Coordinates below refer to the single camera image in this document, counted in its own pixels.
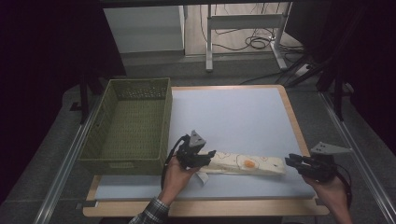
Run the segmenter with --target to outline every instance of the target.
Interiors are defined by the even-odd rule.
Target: wicker basket
[[[110,80],[78,161],[94,175],[160,175],[171,109],[169,78]]]

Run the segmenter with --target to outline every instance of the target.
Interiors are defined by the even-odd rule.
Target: sleeve
[[[134,217],[129,224],[161,224],[168,218],[169,206],[153,198],[146,209]]]

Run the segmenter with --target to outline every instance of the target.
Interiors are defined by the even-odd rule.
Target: metal frame
[[[285,30],[286,20],[289,16],[291,2],[288,2],[282,14],[266,15],[228,15],[212,16],[211,5],[207,5],[207,42],[206,42],[206,71],[213,71],[212,30],[217,29],[255,29],[278,28],[276,36],[270,46],[276,57],[280,70],[288,67],[279,52],[279,42]]]
[[[361,153],[358,144],[353,139],[345,123],[341,121],[332,110],[332,99],[330,99],[330,96],[328,94],[324,94],[322,92],[319,93],[319,96],[326,105],[332,122],[334,123],[335,128],[338,130],[344,142],[346,143],[346,146],[351,148],[350,154],[352,155],[352,159],[354,160],[358,170],[361,172],[361,176],[364,178],[364,181],[372,192],[376,202],[378,203],[378,207],[382,211],[385,219],[389,224],[396,223],[396,209],[392,202],[392,199],[388,196],[384,187],[376,178],[373,170],[367,163],[367,160],[364,159],[364,156]]]
[[[87,134],[89,127],[93,121],[93,114],[96,112],[99,102],[99,96],[93,96],[92,99],[92,110],[85,120],[85,124],[80,124],[76,137],[73,139],[73,142],[67,151],[66,156],[64,157],[64,161],[62,162],[58,173],[56,174],[54,180],[52,181],[51,186],[49,187],[49,191],[41,204],[40,209],[37,212],[35,217],[35,224],[38,223],[49,223],[50,218],[52,216],[53,210],[55,209],[56,203],[61,196],[61,193],[64,189],[64,184],[66,183],[67,178],[73,168],[75,160],[80,152],[82,143],[85,139],[85,135]]]

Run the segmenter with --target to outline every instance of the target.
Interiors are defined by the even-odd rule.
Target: wooden table frame
[[[295,118],[288,95],[280,85],[172,87],[172,90],[238,90],[257,88],[278,89],[302,155],[309,156],[308,148]],[[94,196],[100,179],[101,176],[99,175],[93,178],[86,200],[87,202],[93,202],[94,206],[84,206],[83,214],[86,217],[134,217],[148,205],[148,201],[96,201]],[[324,216],[328,214],[329,210],[327,207],[316,204],[316,197],[313,199],[175,201],[169,211],[169,217],[283,217]]]

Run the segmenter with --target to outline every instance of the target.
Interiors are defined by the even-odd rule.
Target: hand
[[[319,183],[309,177],[303,176],[305,183],[312,186],[318,197],[329,208],[337,219],[337,223],[352,223],[347,208],[347,194],[343,182],[336,176],[332,181]]]
[[[185,170],[181,167],[176,157],[169,161],[168,168],[163,181],[163,191],[161,191],[158,199],[170,205],[176,196],[187,186],[190,178],[195,174],[200,167]]]

